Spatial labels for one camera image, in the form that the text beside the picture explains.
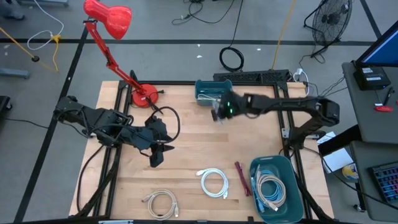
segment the gray floor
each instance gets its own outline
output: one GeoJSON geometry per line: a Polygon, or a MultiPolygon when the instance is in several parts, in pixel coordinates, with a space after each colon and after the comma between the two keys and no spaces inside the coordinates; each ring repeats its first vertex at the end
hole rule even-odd
{"type": "MultiPolygon", "coordinates": [[[[47,6],[45,9],[65,24],[63,38],[78,39],[83,31],[82,20],[86,15],[81,0],[71,0],[68,8],[47,6]]],[[[233,34],[239,9],[235,3],[232,10],[219,24],[209,25],[190,21],[182,26],[172,26],[172,19],[187,13],[187,4],[181,0],[127,1],[104,0],[106,4],[123,4],[133,9],[131,27],[124,39],[230,39],[233,34]]],[[[302,27],[304,18],[319,1],[299,0],[284,34],[284,40],[312,40],[311,32],[302,27]]],[[[217,19],[228,7],[230,0],[206,1],[200,14],[208,20],[217,19]]],[[[397,19],[395,0],[367,0],[381,32],[386,31],[397,19]]],[[[236,39],[277,40],[280,28],[290,7],[290,1],[252,0],[245,1],[236,39]]],[[[57,22],[42,14],[37,7],[22,6],[27,15],[25,21],[5,21],[0,26],[15,38],[29,38],[42,29],[59,30],[57,22]]],[[[111,37],[99,25],[104,38],[111,37]]],[[[376,36],[359,0],[354,2],[350,23],[342,36],[343,41],[374,41],[376,36]]],[[[42,61],[52,63],[54,45],[50,44],[35,52],[42,61]]],[[[62,44],[57,61],[60,74],[53,74],[31,62],[13,44],[0,44],[0,66],[26,69],[31,72],[29,80],[0,78],[0,95],[12,98],[14,108],[10,118],[28,119],[49,125],[52,111],[57,103],[65,77],[69,70],[77,44],[62,44]]],[[[218,53],[225,45],[201,44],[126,44],[109,45],[120,67],[134,69],[141,80],[211,80],[216,72],[224,72],[218,61],[218,53]]],[[[245,71],[267,70],[272,65],[275,45],[235,45],[245,56],[245,71]]],[[[326,63],[319,64],[306,58],[302,65],[310,82],[322,91],[342,76],[341,64],[358,58],[367,47],[333,46],[324,53],[326,63]]],[[[312,51],[311,45],[282,45],[276,69],[297,69],[302,55],[312,51]]],[[[229,64],[238,63],[234,55],[226,54],[229,64]]],[[[81,59],[70,86],[69,95],[80,102],[95,106],[103,80],[118,80],[105,68],[105,59],[95,44],[85,44],[81,59]]],[[[342,83],[335,89],[344,87],[342,83]]],[[[340,133],[356,124],[348,92],[341,91],[330,98],[340,104],[341,123],[328,129],[340,133]]],[[[12,222],[35,160],[40,151],[45,130],[25,123],[5,121],[0,125],[0,223],[12,222]]],[[[36,188],[25,215],[25,221],[63,218],[68,215],[78,177],[86,141],[69,127],[58,125],[40,173],[36,188]]],[[[334,177],[326,177],[331,202],[336,218],[347,222],[377,223],[366,214],[355,212],[356,194],[334,177]]]]}

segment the teal bin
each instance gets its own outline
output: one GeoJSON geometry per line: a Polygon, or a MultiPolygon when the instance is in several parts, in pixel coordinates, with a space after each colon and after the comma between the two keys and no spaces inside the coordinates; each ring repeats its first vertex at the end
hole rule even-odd
{"type": "Polygon", "coordinates": [[[198,100],[198,95],[202,93],[213,98],[219,98],[227,90],[232,91],[230,80],[223,82],[197,80],[195,82],[195,99],[197,99],[199,106],[213,106],[213,100],[198,100]]]}
{"type": "MultiPolygon", "coordinates": [[[[266,207],[264,208],[264,212],[261,213],[257,204],[258,202],[256,198],[253,197],[254,205],[259,216],[266,223],[295,223],[300,221],[303,217],[304,209],[292,163],[284,156],[258,157],[251,162],[250,178],[255,176],[258,165],[260,165],[260,170],[266,169],[274,173],[286,187],[285,203],[280,206],[276,212],[266,207]]],[[[275,183],[265,182],[261,186],[261,192],[264,195],[270,195],[274,192],[275,188],[275,183]]]]}

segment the blue screen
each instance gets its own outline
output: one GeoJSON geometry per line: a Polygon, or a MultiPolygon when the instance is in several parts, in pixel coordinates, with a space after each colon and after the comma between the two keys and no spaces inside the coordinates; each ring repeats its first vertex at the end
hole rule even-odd
{"type": "Polygon", "coordinates": [[[363,62],[398,65],[398,30],[381,43],[363,62]]]}

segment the wooden table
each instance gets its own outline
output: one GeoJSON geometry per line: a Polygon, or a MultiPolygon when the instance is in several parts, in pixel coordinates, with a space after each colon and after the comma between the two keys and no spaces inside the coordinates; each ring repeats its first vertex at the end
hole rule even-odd
{"type": "MultiPolygon", "coordinates": [[[[290,97],[305,96],[302,83],[288,83],[288,87],[290,97]]],[[[175,149],[165,152],[164,162],[157,168],[151,168],[148,158],[140,155],[137,149],[123,146],[111,218],[150,220],[152,217],[147,210],[147,203],[142,203],[141,199],[157,189],[169,189],[178,201],[178,220],[247,221],[252,216],[255,221],[261,221],[252,197],[244,194],[234,162],[242,163],[245,178],[248,180],[248,169],[254,158],[276,155],[282,149],[277,113],[272,111],[253,120],[238,116],[220,125],[213,122],[209,108],[196,104],[194,86],[161,85],[157,89],[165,90],[165,94],[160,95],[157,106],[171,106],[180,115],[180,136],[171,144],[175,149]],[[228,177],[228,198],[225,200],[222,197],[209,198],[201,189],[200,177],[195,176],[198,170],[210,167],[221,169],[228,177]]],[[[113,108],[117,90],[118,82],[103,82],[97,108],[113,108]]],[[[273,87],[269,86],[234,86],[234,91],[239,94],[247,92],[274,97],[273,87]]],[[[151,109],[129,110],[129,114],[134,116],[134,125],[137,126],[142,126],[151,113],[151,109]]],[[[166,123],[169,135],[174,136],[177,131],[175,116],[170,111],[164,113],[160,117],[166,123]]],[[[309,118],[304,112],[294,112],[296,126],[302,125],[309,118]]],[[[314,140],[307,140],[305,145],[318,150],[314,140]]],[[[82,164],[99,147],[96,139],[88,140],[82,164]]],[[[89,163],[83,175],[80,206],[84,206],[98,186],[104,151],[103,149],[89,163]]],[[[325,213],[333,217],[319,156],[308,151],[300,152],[308,191],[325,213]]],[[[209,175],[206,180],[206,187],[211,192],[218,192],[222,185],[221,177],[216,174],[209,175]]],[[[108,191],[105,190],[100,213],[104,212],[107,195],[108,191]]],[[[168,197],[161,195],[156,198],[154,210],[157,213],[165,214],[169,208],[168,197]]],[[[75,193],[70,214],[76,212],[75,193]]]]}

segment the fan grille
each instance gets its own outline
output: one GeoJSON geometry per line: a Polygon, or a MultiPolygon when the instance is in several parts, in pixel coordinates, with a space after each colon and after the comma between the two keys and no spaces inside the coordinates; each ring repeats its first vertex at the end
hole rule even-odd
{"type": "Polygon", "coordinates": [[[312,36],[319,45],[326,46],[338,40],[347,27],[352,11],[352,0],[323,0],[316,11],[312,36]]]}

